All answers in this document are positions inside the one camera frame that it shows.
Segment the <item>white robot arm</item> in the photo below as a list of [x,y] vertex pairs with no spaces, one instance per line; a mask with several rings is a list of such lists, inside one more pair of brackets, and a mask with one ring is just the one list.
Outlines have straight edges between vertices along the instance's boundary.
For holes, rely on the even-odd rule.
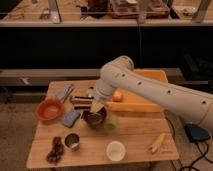
[[102,66],[93,89],[91,111],[100,110],[117,88],[140,95],[213,132],[213,94],[140,76],[134,72],[134,63],[128,56]]

